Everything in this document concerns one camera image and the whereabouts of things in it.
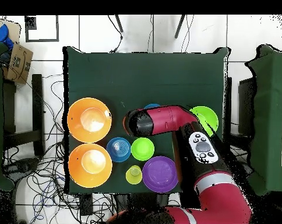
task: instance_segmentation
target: chair leg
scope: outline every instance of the chair leg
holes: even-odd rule
[[[175,38],[177,39],[178,35],[179,35],[179,31],[181,30],[181,25],[182,25],[182,22],[184,22],[184,19],[185,19],[185,15],[181,15],[181,19],[178,23],[178,27],[176,29],[176,33],[175,33]]]
[[[120,22],[120,19],[119,19],[119,16],[118,15],[115,15],[115,18],[116,18],[116,21],[117,21],[117,24],[118,24],[118,27],[119,27],[119,31],[121,33],[124,32],[124,30],[122,29],[122,26],[121,26],[121,22]]]

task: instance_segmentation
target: table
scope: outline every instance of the table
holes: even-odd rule
[[[68,155],[82,144],[69,135],[66,114],[75,101],[93,97],[104,102],[112,114],[112,126],[97,144],[106,147],[113,137],[126,138],[131,144],[122,120],[129,110],[143,108],[149,103],[179,104],[190,109],[195,106],[212,108],[221,119],[224,93],[224,59],[227,48],[213,54],[158,53],[91,53],[64,47],[65,114],[65,191],[70,194],[88,193],[146,193],[143,184],[130,185],[125,172],[132,166],[141,168],[145,162],[132,155],[123,163],[114,163],[109,179],[96,188],[83,188],[69,179]],[[220,121],[217,135],[222,135]],[[174,159],[171,133],[150,137],[155,145],[154,156]],[[180,192],[179,184],[169,193]]]

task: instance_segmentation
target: blue object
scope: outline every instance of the blue object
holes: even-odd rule
[[[160,107],[160,105],[159,104],[149,104],[144,109],[154,108],[154,107]]]
[[[13,42],[8,37],[8,27],[6,26],[6,24],[3,24],[0,27],[0,42],[3,42],[4,44],[6,44],[9,50],[13,49]]]
[[[113,138],[106,148],[113,162],[124,162],[131,155],[131,145],[124,138]]]

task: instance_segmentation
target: yellow cup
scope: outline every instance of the yellow cup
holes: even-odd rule
[[[132,185],[139,184],[142,180],[141,168],[137,165],[131,166],[129,170],[126,171],[125,178],[128,183]]]

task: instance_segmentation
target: lime green bowl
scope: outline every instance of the lime green bowl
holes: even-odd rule
[[[218,117],[216,113],[205,106],[198,106],[190,109],[190,112],[195,114],[202,125],[203,129],[207,132],[207,134],[211,137],[214,132],[218,129]]]
[[[145,161],[153,156],[154,145],[148,138],[138,138],[133,142],[131,152],[135,159]]]

